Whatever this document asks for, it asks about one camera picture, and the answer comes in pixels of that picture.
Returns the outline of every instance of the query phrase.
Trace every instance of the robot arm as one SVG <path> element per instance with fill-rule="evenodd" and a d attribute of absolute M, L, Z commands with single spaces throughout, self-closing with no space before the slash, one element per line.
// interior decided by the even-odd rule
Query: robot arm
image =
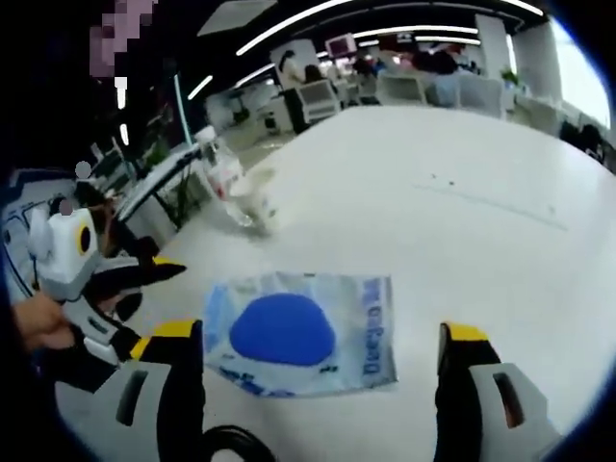
<path fill-rule="evenodd" d="M 441 325 L 435 462 L 543 460 L 560 435 L 548 401 L 479 329 Z"/>
<path fill-rule="evenodd" d="M 142 286 L 169 279 L 186 269 L 157 259 L 140 262 L 130 257 L 102 258 L 88 209 L 51 218 L 44 209 L 35 209 L 29 238 L 40 289 L 64 304 L 66 317 L 84 334 L 88 351 L 113 365 L 130 358 L 140 337 L 103 315 L 96 303 L 138 292 Z"/>

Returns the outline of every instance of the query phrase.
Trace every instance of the white table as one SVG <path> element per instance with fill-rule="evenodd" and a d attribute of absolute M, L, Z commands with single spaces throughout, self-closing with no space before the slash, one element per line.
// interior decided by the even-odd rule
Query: white table
<path fill-rule="evenodd" d="M 391 273 L 399 384 L 268 399 L 206 371 L 206 427 L 245 427 L 282 461 L 432 460 L 446 320 L 485 330 L 548 397 L 559 431 L 587 411 L 616 352 L 611 173 L 529 128 L 414 107 L 344 111 L 262 166 L 278 172 L 279 233 L 254 241 L 206 210 L 163 251 L 189 270 L 146 288 L 161 309 L 142 309 L 133 325 L 200 317 L 205 292 L 229 277 Z"/>

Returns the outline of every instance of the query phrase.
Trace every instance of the white pillar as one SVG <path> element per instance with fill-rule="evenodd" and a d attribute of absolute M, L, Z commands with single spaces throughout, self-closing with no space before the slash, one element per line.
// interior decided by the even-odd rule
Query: white pillar
<path fill-rule="evenodd" d="M 476 14 L 475 22 L 481 40 L 486 75 L 491 79 L 500 79 L 501 72 L 510 67 L 504 24 L 496 17 L 483 14 Z"/>
<path fill-rule="evenodd" d="M 287 90 L 287 88 L 285 88 L 285 80 L 280 78 L 280 69 L 278 69 L 278 65 L 280 64 L 282 55 L 284 55 L 287 50 L 295 51 L 295 62 L 297 63 L 297 66 L 302 74 L 304 67 L 308 64 L 319 66 L 319 58 L 317 58 L 317 50 L 315 49 L 315 45 L 307 38 L 290 41 L 286 45 L 279 46 L 278 48 L 272 50 L 269 53 L 269 59 L 275 66 L 278 80 L 280 80 L 283 84 L 283 90 Z"/>
<path fill-rule="evenodd" d="M 535 96 L 562 99 L 560 66 L 550 23 L 513 36 L 520 79 Z"/>

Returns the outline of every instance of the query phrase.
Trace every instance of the blue sponge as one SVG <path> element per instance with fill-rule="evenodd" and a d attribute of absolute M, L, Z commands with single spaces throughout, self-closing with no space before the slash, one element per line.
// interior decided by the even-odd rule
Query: blue sponge
<path fill-rule="evenodd" d="M 331 355 L 336 337 L 320 306 L 303 295 L 275 294 L 250 302 L 229 334 L 241 356 L 315 366 Z"/>

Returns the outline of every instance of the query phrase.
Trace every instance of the ceiling light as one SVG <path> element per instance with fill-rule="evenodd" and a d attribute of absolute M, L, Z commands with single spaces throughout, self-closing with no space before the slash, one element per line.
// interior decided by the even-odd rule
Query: ceiling light
<path fill-rule="evenodd" d="M 191 91 L 191 94 L 189 94 L 189 100 L 193 99 L 197 93 L 203 90 L 203 87 L 212 82 L 212 79 L 214 79 L 214 77 L 212 77 L 211 75 L 208 75 L 205 79 L 203 79 L 203 81 L 199 85 L 197 85 L 193 91 Z"/>
<path fill-rule="evenodd" d="M 416 41 L 446 41 L 447 43 L 466 43 L 469 45 L 480 45 L 481 42 L 474 38 L 461 37 L 441 37 L 441 36 L 420 36 L 415 37 Z"/>
<path fill-rule="evenodd" d="M 509 34 L 506 36 L 507 48 L 509 49 L 509 67 L 514 74 L 518 73 L 518 64 L 516 62 L 516 52 L 513 49 L 513 39 Z"/>
<path fill-rule="evenodd" d="M 357 46 L 375 46 L 378 45 L 378 40 L 366 40 L 357 43 Z"/>
<path fill-rule="evenodd" d="M 126 106 L 126 89 L 116 89 L 117 90 L 117 108 L 124 109 Z"/>
<path fill-rule="evenodd" d="M 117 93 L 117 108 L 124 109 L 126 106 L 126 88 L 128 79 L 126 77 L 115 77 L 114 85 Z"/>
<path fill-rule="evenodd" d="M 418 31 L 440 31 L 440 32 L 459 32 L 462 34 L 477 34 L 479 31 L 475 27 L 457 26 L 400 26 L 387 27 L 385 29 L 375 29 L 373 31 L 359 32 L 353 34 L 356 39 L 361 37 L 379 36 L 382 34 L 396 34 L 398 32 L 418 32 Z"/>
<path fill-rule="evenodd" d="M 205 36 L 216 32 L 243 27 L 268 8 L 274 6 L 276 0 L 250 0 L 224 2 L 212 13 L 207 22 L 197 32 L 197 36 Z"/>
<path fill-rule="evenodd" d="M 257 75 L 263 74 L 264 72 L 273 68 L 273 64 L 264 65 L 259 70 L 255 70 L 253 73 L 246 75 L 242 80 L 239 80 L 237 84 L 235 84 L 235 88 L 241 87 L 243 84 L 248 82 L 249 80 L 254 79 Z"/>
<path fill-rule="evenodd" d="M 292 24 L 295 24 L 296 22 L 305 19 L 308 16 L 312 16 L 313 14 L 322 12 L 323 10 L 327 10 L 329 8 L 333 8 L 336 7 L 338 5 L 343 5 L 344 3 L 348 3 L 348 2 L 352 2 L 353 0 L 329 0 L 328 2 L 325 3 L 321 3 L 320 5 L 317 5 L 316 7 L 312 7 L 309 8 L 308 10 L 298 13 L 294 16 L 289 17 L 288 19 L 285 19 L 284 21 L 276 24 L 275 26 L 267 29 L 263 34 L 258 35 L 257 37 L 255 37 L 253 40 L 251 40 L 249 43 L 247 43 L 246 45 L 244 45 L 242 48 L 240 48 L 238 51 L 236 51 L 236 55 L 237 56 L 241 56 L 243 55 L 246 51 L 248 51 L 251 48 L 254 48 L 255 46 L 257 46 L 259 43 L 261 43 L 263 40 L 268 39 L 269 37 L 273 36 L 274 34 L 282 31 L 283 29 L 289 27 Z"/>
<path fill-rule="evenodd" d="M 128 146 L 128 129 L 126 128 L 125 123 L 122 123 L 119 126 L 119 134 L 122 136 L 122 141 L 124 144 Z"/>
<path fill-rule="evenodd" d="M 527 10 L 527 11 L 529 11 L 531 13 L 539 14 L 540 16 L 543 16 L 543 14 L 544 14 L 537 7 L 533 7 L 532 5 L 529 5 L 526 2 L 521 2 L 520 0 L 501 0 L 501 1 L 505 2 L 505 3 L 509 3 L 511 5 L 515 5 L 516 7 L 524 8 L 525 10 Z"/>

